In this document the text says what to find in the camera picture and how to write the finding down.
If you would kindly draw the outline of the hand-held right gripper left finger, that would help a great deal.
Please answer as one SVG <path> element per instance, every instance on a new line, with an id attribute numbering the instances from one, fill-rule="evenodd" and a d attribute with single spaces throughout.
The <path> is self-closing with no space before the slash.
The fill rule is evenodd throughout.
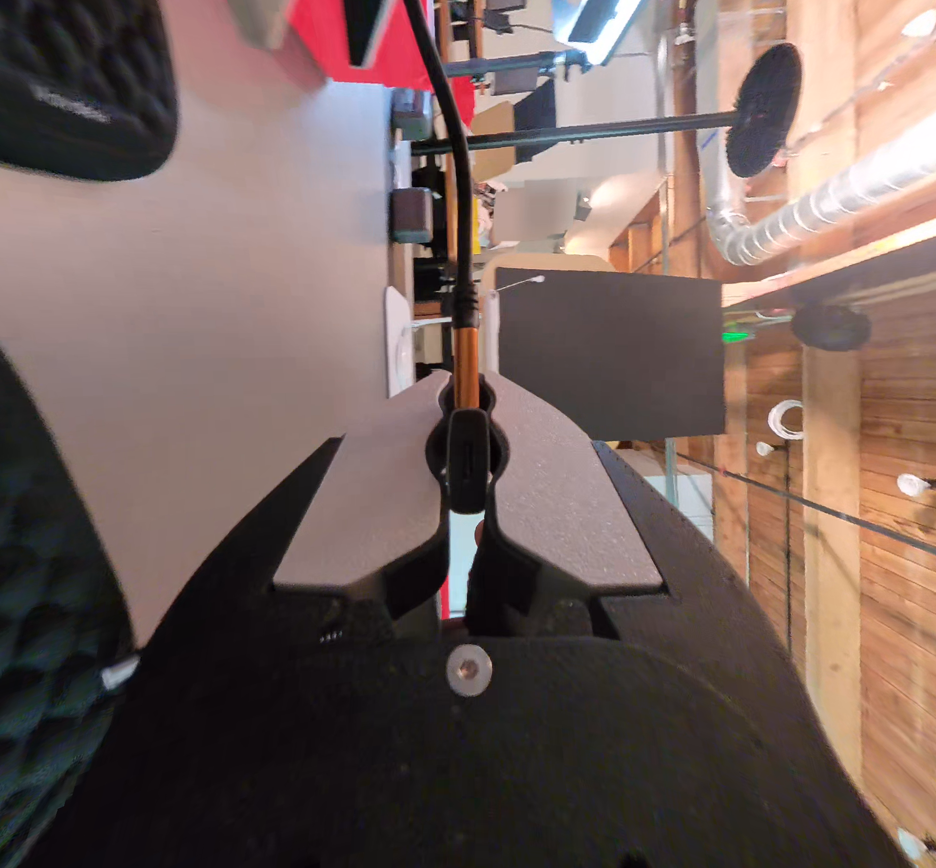
<path id="1" fill-rule="evenodd" d="M 374 601 L 393 620 L 435 598 L 449 571 L 449 519 L 427 450 L 449 381 L 435 372 L 347 432 L 274 588 Z"/>

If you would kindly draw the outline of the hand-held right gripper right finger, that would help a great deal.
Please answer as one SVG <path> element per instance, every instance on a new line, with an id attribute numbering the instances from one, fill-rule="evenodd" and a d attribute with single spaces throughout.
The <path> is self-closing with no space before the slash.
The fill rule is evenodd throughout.
<path id="1" fill-rule="evenodd" d="M 467 584 L 474 636 L 613 636 L 607 596 L 662 593 L 664 580 L 587 434 L 489 374 L 495 468 Z"/>

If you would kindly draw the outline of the large red plastic bin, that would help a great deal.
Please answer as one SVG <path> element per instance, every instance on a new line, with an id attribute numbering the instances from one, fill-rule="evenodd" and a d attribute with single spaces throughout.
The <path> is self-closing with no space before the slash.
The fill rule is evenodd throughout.
<path id="1" fill-rule="evenodd" d="M 345 0 L 292 0 L 289 22 L 334 81 L 430 91 L 403 0 L 361 0 L 360 7 L 374 9 L 377 17 L 375 32 L 365 39 L 361 66 L 353 63 L 349 49 Z"/>

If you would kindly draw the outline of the white stand with clear arms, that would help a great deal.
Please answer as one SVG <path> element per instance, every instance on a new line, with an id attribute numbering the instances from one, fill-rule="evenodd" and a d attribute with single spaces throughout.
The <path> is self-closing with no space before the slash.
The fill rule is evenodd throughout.
<path id="1" fill-rule="evenodd" d="M 501 288 L 479 290 L 479 368 L 497 373 L 500 362 L 501 296 L 510 289 L 543 284 L 544 274 L 528 276 Z M 392 286 L 384 290 L 385 354 L 388 396 L 394 397 L 415 385 L 415 332 L 427 326 L 450 324 L 448 316 L 415 320 L 410 303 Z"/>

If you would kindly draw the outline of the beige board with black panel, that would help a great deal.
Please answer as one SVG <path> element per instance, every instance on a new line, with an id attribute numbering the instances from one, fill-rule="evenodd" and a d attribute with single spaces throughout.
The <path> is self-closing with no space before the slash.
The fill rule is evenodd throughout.
<path id="1" fill-rule="evenodd" d="M 558 419 L 594 440 L 724 432 L 722 284 L 616 271 L 596 257 L 494 260 L 478 284 L 491 417 Z"/>

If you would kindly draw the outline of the black wrist rest with label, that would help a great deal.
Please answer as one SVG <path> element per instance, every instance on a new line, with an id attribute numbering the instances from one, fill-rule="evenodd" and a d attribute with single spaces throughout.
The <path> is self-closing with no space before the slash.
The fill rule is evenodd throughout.
<path id="1" fill-rule="evenodd" d="M 137 180 L 168 161 L 178 123 L 158 0 L 1 0 L 3 166 Z"/>

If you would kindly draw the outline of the grey power adapter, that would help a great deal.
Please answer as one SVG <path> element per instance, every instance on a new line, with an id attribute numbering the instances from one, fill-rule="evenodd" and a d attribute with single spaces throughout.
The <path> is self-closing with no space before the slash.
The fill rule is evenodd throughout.
<path id="1" fill-rule="evenodd" d="M 434 135 L 434 99 L 430 91 L 394 88 L 391 93 L 391 128 L 402 140 L 418 143 Z"/>
<path id="2" fill-rule="evenodd" d="M 390 194 L 390 239 L 429 245 L 434 233 L 434 198 L 426 187 L 395 188 Z"/>

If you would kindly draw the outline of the grey metal pole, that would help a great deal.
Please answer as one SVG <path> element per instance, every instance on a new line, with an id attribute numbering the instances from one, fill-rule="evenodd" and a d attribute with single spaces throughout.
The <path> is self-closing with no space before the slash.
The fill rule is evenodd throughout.
<path id="1" fill-rule="evenodd" d="M 459 62 L 443 63 L 443 71 L 448 78 L 482 79 L 490 74 L 524 69 L 535 69 L 540 75 L 549 74 L 558 66 L 564 69 L 578 66 L 582 71 L 589 71 L 592 68 L 584 52 L 569 49 L 561 52 L 513 55 L 494 59 L 471 58 Z"/>

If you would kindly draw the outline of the black round ceiling fixture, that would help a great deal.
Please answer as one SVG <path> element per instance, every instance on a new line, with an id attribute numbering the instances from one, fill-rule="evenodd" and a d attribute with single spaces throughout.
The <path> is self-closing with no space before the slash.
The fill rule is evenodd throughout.
<path id="1" fill-rule="evenodd" d="M 872 321 L 844 305 L 813 303 L 793 315 L 791 329 L 803 347 L 848 353 L 869 342 Z"/>

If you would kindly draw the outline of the black plain wrist rest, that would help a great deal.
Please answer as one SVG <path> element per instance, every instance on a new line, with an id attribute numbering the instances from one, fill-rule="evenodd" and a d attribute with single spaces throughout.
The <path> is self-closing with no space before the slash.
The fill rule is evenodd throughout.
<path id="1" fill-rule="evenodd" d="M 111 725 L 123 593 L 53 435 L 1 359 L 1 865 L 18 866 Z"/>

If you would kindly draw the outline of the silver ventilation duct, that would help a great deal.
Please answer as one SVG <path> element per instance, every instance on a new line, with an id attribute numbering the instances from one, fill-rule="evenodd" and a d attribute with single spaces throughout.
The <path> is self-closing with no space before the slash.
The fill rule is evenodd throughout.
<path id="1" fill-rule="evenodd" d="M 753 267 L 917 189 L 934 174 L 934 119 L 929 119 L 754 225 L 709 208 L 708 231 L 729 264 Z"/>

